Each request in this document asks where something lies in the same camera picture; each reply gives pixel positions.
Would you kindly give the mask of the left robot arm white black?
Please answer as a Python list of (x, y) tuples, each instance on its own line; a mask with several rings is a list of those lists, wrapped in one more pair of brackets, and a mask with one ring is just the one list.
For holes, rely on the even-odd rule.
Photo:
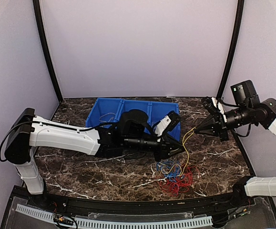
[(117, 122), (100, 123), (82, 128), (49, 121), (35, 115), (33, 108), (25, 109), (0, 144), (0, 162), (12, 163), (26, 184), (33, 199), (42, 208), (49, 208), (52, 196), (40, 176), (32, 147), (53, 147), (81, 152), (96, 157), (118, 157), (124, 149), (152, 152), (156, 162), (168, 159), (184, 150), (180, 141), (169, 132), (179, 123), (180, 116), (170, 111), (153, 126), (146, 112), (138, 109), (121, 114)]

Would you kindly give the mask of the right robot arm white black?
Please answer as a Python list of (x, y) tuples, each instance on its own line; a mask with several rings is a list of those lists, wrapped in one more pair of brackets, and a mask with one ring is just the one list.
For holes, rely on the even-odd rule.
[[(276, 100), (269, 98), (254, 107), (240, 106), (226, 112), (219, 109), (209, 97), (203, 99), (203, 106), (209, 116), (194, 129), (195, 134), (217, 136), (221, 141), (227, 141), (228, 131), (244, 125), (261, 125), (276, 136)], [(233, 193), (228, 202), (233, 207), (240, 206), (247, 197), (270, 196), (276, 197), (276, 177), (241, 178), (233, 185)]]

